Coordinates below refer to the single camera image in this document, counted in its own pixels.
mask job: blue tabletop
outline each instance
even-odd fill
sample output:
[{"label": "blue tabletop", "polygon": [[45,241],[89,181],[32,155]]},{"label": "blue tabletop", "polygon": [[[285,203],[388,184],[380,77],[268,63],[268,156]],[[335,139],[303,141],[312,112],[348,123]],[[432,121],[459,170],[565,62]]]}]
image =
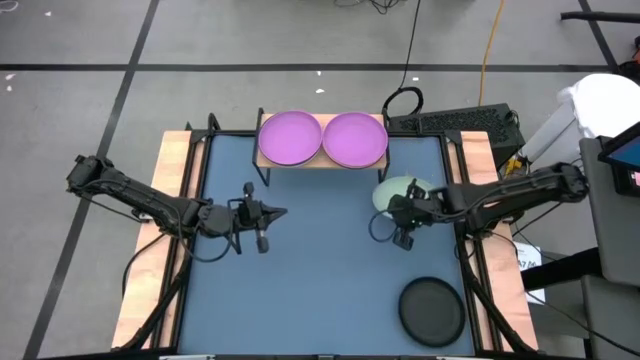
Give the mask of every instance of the blue tabletop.
[{"label": "blue tabletop", "polygon": [[[403,287],[438,277],[464,299],[450,224],[418,229],[413,250],[368,235],[375,213],[375,170],[273,169],[265,187],[251,163],[253,138],[216,136],[204,197],[226,203],[253,181],[254,197],[289,213],[267,232],[258,254],[243,233],[243,254],[213,264],[193,262],[179,342],[181,354],[471,355],[468,319],[443,348],[413,341],[398,317]],[[446,183],[436,138],[391,139],[389,175]],[[390,221],[375,230],[388,234]],[[198,237],[196,253],[213,257],[224,239]]]}]

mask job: black metal frame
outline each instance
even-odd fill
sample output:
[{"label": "black metal frame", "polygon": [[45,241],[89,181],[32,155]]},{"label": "black metal frame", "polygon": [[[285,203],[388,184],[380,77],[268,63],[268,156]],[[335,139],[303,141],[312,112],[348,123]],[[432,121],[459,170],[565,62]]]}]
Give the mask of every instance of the black metal frame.
[{"label": "black metal frame", "polygon": [[[196,190],[196,194],[199,197],[203,196],[203,191],[204,191],[204,183],[206,181],[206,176],[207,176],[207,165],[209,163],[209,158],[210,158],[210,153],[211,153],[211,145],[213,142],[213,139],[215,138],[216,135],[227,135],[227,136],[241,136],[241,137],[255,137],[256,136],[256,132],[252,131],[252,130],[221,130],[220,126],[217,122],[217,120],[215,119],[215,116],[213,114],[209,115],[209,124],[208,124],[208,129],[206,130],[192,130],[191,126],[189,124],[187,124],[187,130],[191,130],[192,134],[191,134],[191,139],[189,142],[189,150],[187,152],[187,161],[185,163],[185,169],[184,169],[184,173],[183,173],[183,184],[181,186],[181,193],[185,193],[186,194],[186,190],[189,187],[189,180],[191,177],[191,169],[193,168],[193,161],[194,161],[194,157],[195,157],[195,148],[196,148],[196,144],[204,139],[204,152],[203,152],[203,157],[202,157],[202,162],[200,164],[200,174],[198,177],[198,183],[197,183],[197,190]],[[389,133],[389,137],[391,138],[412,138],[412,137],[435,137],[439,140],[440,142],[440,151],[442,154],[442,162],[443,162],[443,169],[444,169],[444,174],[445,174],[445,178],[448,184],[451,184],[454,182],[454,178],[453,178],[453,168],[451,165],[451,159],[450,159],[450,155],[449,155],[449,149],[448,149],[448,143],[449,141],[451,141],[454,144],[454,147],[456,149],[456,153],[457,153],[457,160],[458,160],[458,166],[460,168],[460,175],[461,175],[461,180],[463,182],[468,182],[469,181],[469,174],[467,171],[467,165],[466,165],[466,161],[464,158],[464,152],[462,149],[462,141],[461,141],[461,136],[460,136],[460,132],[459,131],[444,131],[444,132],[423,132],[423,133],[419,133],[419,134],[408,134],[407,132],[390,132]],[[465,232],[460,229],[460,227],[454,226],[454,230],[455,230],[455,240],[456,240],[456,245],[459,248],[459,254],[460,256],[464,256],[465,258],[468,257],[467,251],[466,251],[466,246],[465,246],[465,241],[466,241],[466,234]],[[195,246],[195,236],[191,237],[190,239],[188,239],[187,244],[189,246],[189,248],[191,250],[194,249]],[[486,291],[486,293],[491,297],[491,287],[490,287],[490,283],[488,282],[488,272],[487,272],[487,267],[486,267],[486,263],[484,261],[484,257],[483,255],[483,248],[482,248],[482,243],[481,242],[474,242],[474,246],[475,246],[475,251],[476,254],[480,255],[477,256],[477,259],[479,259],[478,261],[478,273],[480,275],[480,283],[482,285],[482,288],[484,291]],[[171,253],[170,253],[170,258],[169,261],[167,261],[166,265],[165,265],[165,270],[164,270],[164,274],[165,274],[165,279],[163,279],[163,292],[161,294],[164,294],[164,290],[166,290],[165,286],[166,284],[170,283],[170,276],[173,274],[174,271],[174,267],[175,267],[175,254],[177,251],[177,247],[176,249],[174,249]],[[152,334],[152,347],[150,349],[145,349],[145,350],[125,350],[125,351],[116,351],[116,352],[110,352],[110,353],[99,353],[99,354],[86,354],[86,355],[75,355],[75,356],[64,356],[64,357],[56,357],[56,358],[51,358],[51,359],[57,359],[57,360],[84,360],[84,359],[91,359],[91,360],[111,360],[111,359],[117,359],[117,360],[128,360],[128,359],[159,359],[161,356],[167,356],[167,355],[177,355],[177,348],[178,348],[178,344],[179,344],[179,339],[180,339],[180,331],[182,328],[182,319],[183,319],[183,313],[184,313],[184,307],[185,307],[185,299],[187,296],[187,291],[188,291],[188,285],[189,285],[189,277],[190,277],[190,273],[191,273],[191,259],[189,258],[185,258],[183,261],[186,262],[186,274],[184,276],[184,282],[180,288],[180,290],[178,291],[177,294],[177,305],[176,305],[176,316],[174,318],[174,323],[173,323],[173,328],[171,331],[171,338],[170,338],[170,345],[169,347],[164,347],[164,348],[157,348],[157,346],[159,345],[159,339],[161,337],[161,331],[162,331],[162,320],[160,320],[160,322],[156,325],[156,328],[154,330],[154,334]],[[469,313],[469,325],[470,325],[470,329],[471,329],[471,336],[472,336],[472,340],[473,340],[473,344],[474,344],[474,351],[475,351],[475,356],[481,356],[481,357],[487,357],[487,358],[494,358],[494,359],[545,359],[545,360],[551,360],[551,359],[575,359],[575,358],[569,358],[569,357],[556,357],[556,356],[547,356],[547,355],[540,355],[540,354],[530,354],[530,353],[509,353],[509,352],[502,352],[502,345],[501,345],[501,337],[496,329],[495,324],[493,324],[492,322],[490,322],[490,331],[491,331],[491,337],[492,337],[492,341],[493,341],[493,346],[494,349],[498,349],[498,351],[496,350],[485,350],[483,348],[483,343],[482,343],[482,336],[480,333],[480,324],[479,324],[479,319],[477,316],[477,307],[476,307],[476,302],[475,302],[475,296],[474,293],[471,289],[471,287],[469,286],[469,284],[464,281],[464,275],[463,276],[463,286],[464,286],[464,290],[465,290],[465,300],[467,303],[467,311]],[[275,356],[275,355],[215,355],[215,358],[217,360],[273,360],[276,358],[282,358],[285,360],[323,360],[323,358],[326,358],[327,360],[333,360],[335,359],[334,355],[290,355],[290,356]],[[397,359],[436,359],[436,356],[339,356],[341,359],[353,359],[353,360],[367,360],[367,359],[379,359],[379,360],[397,360]]]},{"label": "black metal frame", "polygon": [[[253,141],[253,158],[251,159],[251,162],[253,163],[253,167],[258,172],[258,175],[260,175],[260,179],[262,179],[262,183],[264,184],[264,186],[268,187],[269,184],[271,183],[271,168],[267,168],[267,173],[265,175],[262,173],[262,168],[258,166],[258,137],[260,134],[260,129],[262,127],[261,125],[262,125],[263,115],[264,115],[264,109],[259,108],[258,119],[256,120],[256,129],[255,129],[255,132],[252,133],[253,135],[255,135],[255,140]],[[389,132],[388,124],[389,124],[388,117],[383,116],[383,125],[385,130],[387,130],[387,132]],[[383,170],[378,169],[378,183],[381,183],[384,181],[384,179],[387,177],[387,172],[389,171],[389,164],[391,164],[391,154],[389,153],[389,145],[387,145],[387,150],[385,151],[385,157],[387,158],[387,165],[385,165]]]},{"label": "black metal frame", "polygon": [[[203,191],[204,191],[204,183],[206,181],[206,169],[207,169],[207,165],[209,163],[209,157],[210,157],[210,153],[211,153],[211,144],[213,142],[213,139],[215,138],[216,135],[227,135],[227,136],[242,136],[242,137],[255,137],[257,139],[257,134],[259,131],[259,125],[261,123],[261,119],[262,119],[262,115],[264,114],[264,110],[262,108],[260,108],[258,110],[258,118],[257,118],[257,129],[256,131],[251,131],[251,130],[221,130],[220,126],[217,122],[217,120],[215,120],[215,116],[213,114],[209,115],[209,126],[207,130],[191,130],[192,131],[192,136],[191,136],[191,140],[189,142],[189,150],[187,152],[187,161],[185,164],[185,169],[184,169],[184,174],[183,174],[183,184],[181,186],[181,194],[182,195],[186,195],[186,191],[189,187],[189,179],[191,177],[191,169],[193,168],[193,160],[194,160],[194,155],[195,155],[195,146],[197,144],[198,141],[204,139],[205,141],[205,148],[204,148],[204,153],[203,153],[203,158],[202,158],[202,163],[200,164],[200,174],[199,174],[199,178],[198,178],[198,184],[197,184],[197,190],[196,190],[196,194],[198,197],[202,197]],[[412,138],[412,137],[435,137],[438,139],[439,144],[440,144],[440,153],[442,156],[442,162],[443,162],[443,170],[444,170],[444,174],[445,174],[445,179],[447,181],[447,184],[452,184],[454,182],[453,179],[453,168],[451,165],[451,159],[450,159],[450,155],[449,155],[449,149],[448,149],[448,143],[449,141],[451,141],[454,144],[455,150],[456,150],[456,154],[457,154],[457,161],[458,161],[458,166],[460,168],[460,175],[461,175],[461,180],[462,182],[469,182],[469,174],[467,171],[467,164],[466,164],[466,160],[464,157],[464,151],[462,148],[462,140],[461,140],[461,136],[460,136],[460,132],[459,131],[446,131],[446,132],[427,132],[427,131],[419,131],[416,134],[408,134],[406,132],[390,132],[389,133],[389,137],[390,138]],[[254,167],[256,167],[258,173],[260,174],[260,177],[262,178],[263,181],[266,180],[265,185],[268,186],[268,180],[270,177],[270,172],[267,171],[266,177],[264,176],[264,174],[262,174],[260,172],[260,168],[257,166],[256,163],[256,150],[257,149],[257,141],[254,141],[254,156],[253,156],[253,165]],[[384,169],[384,176],[382,176],[382,179],[384,179],[384,177],[386,177],[386,174],[388,172],[388,163],[387,162],[387,167]],[[454,228],[455,230],[455,237],[456,237],[456,244],[458,245],[458,247],[461,249],[462,255],[463,256],[468,256],[468,254],[466,253],[466,247],[465,247],[465,241],[466,241],[466,234],[458,227]],[[191,250],[193,250],[194,246],[195,246],[195,237],[191,238],[188,240],[187,242],[188,246],[190,247]],[[492,294],[491,294],[491,286],[490,286],[490,282],[489,282],[489,275],[488,275],[488,271],[487,271],[487,266],[486,266],[486,262],[484,259],[484,250],[482,248],[482,243],[481,242],[475,242],[474,243],[474,247],[475,247],[475,252],[476,254],[479,254],[480,256],[478,257],[478,273],[480,275],[480,281],[481,284],[484,288],[484,290],[487,292],[487,294],[489,295],[490,298],[492,298]],[[173,252],[169,254],[170,259],[167,262],[166,266],[165,266],[165,278],[163,279],[163,288],[165,287],[164,285],[167,284],[166,286],[168,287],[168,284],[170,284],[170,280],[171,280],[171,276],[174,272],[174,267],[175,267],[175,251],[173,250]],[[191,259],[186,259],[185,261],[188,262],[187,264],[187,269],[186,269],[186,276],[185,276],[185,282],[181,288],[180,291],[178,291],[178,295],[177,295],[177,306],[176,306],[176,316],[174,318],[174,324],[173,324],[173,328],[171,331],[171,340],[170,340],[170,346],[177,348],[178,347],[178,343],[179,343],[179,338],[180,338],[180,331],[182,328],[182,316],[183,316],[183,312],[184,312],[184,306],[185,306],[185,299],[186,299],[186,294],[187,294],[187,288],[188,288],[188,284],[189,284],[189,277],[190,277],[190,273],[191,273]],[[470,325],[470,329],[471,329],[471,335],[472,335],[472,339],[473,339],[473,344],[474,344],[474,351],[477,353],[479,351],[483,351],[483,344],[482,344],[482,336],[480,333],[480,324],[479,324],[479,320],[477,317],[477,307],[476,307],[476,302],[475,302],[475,297],[474,297],[474,293],[471,290],[471,288],[469,287],[469,285],[463,281],[463,286],[464,286],[464,290],[465,290],[465,299],[466,299],[466,303],[468,304],[467,306],[467,311],[469,313],[469,325]],[[152,340],[157,338],[160,338],[160,333],[161,333],[161,329],[162,329],[162,321],[157,325],[156,330],[154,331],[154,334],[152,337]],[[502,344],[500,341],[500,335],[499,332],[495,326],[495,324],[493,324],[492,322],[490,322],[490,332],[491,332],[491,338],[493,341],[493,347],[494,349],[502,349]],[[151,344],[154,347],[157,347],[159,345],[159,342],[156,341],[155,343],[152,342]]]}]

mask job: metal bracket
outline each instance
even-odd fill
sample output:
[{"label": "metal bracket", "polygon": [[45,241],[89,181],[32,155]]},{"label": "metal bracket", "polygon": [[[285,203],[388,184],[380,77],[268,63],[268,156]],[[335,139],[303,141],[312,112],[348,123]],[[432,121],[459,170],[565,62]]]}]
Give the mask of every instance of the metal bracket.
[{"label": "metal bracket", "polygon": [[444,136],[456,145],[462,145],[462,133],[460,130],[445,130]]}]

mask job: monitor screen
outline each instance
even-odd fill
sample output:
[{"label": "monitor screen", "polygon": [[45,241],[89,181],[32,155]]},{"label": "monitor screen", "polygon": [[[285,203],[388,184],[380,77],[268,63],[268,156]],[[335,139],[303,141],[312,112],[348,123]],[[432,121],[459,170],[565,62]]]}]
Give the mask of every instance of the monitor screen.
[{"label": "monitor screen", "polygon": [[612,151],[609,157],[632,166],[640,166],[640,137],[636,137]]},{"label": "monitor screen", "polygon": [[640,122],[602,144],[598,160],[640,172]]}]

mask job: paper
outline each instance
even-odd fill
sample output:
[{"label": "paper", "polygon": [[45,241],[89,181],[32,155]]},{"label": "paper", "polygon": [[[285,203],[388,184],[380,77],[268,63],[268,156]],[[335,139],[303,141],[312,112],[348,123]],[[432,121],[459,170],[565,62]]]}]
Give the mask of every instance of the paper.
[{"label": "paper", "polygon": [[[518,248],[518,265],[520,266],[520,271],[542,265],[542,256],[538,252],[540,251],[539,247],[533,247],[529,244],[522,244],[515,241],[513,243],[516,244]],[[544,298],[544,289],[530,291],[530,293],[540,300],[546,301]],[[529,296],[529,294],[527,294],[527,301],[532,304],[541,304],[538,300]]]}]

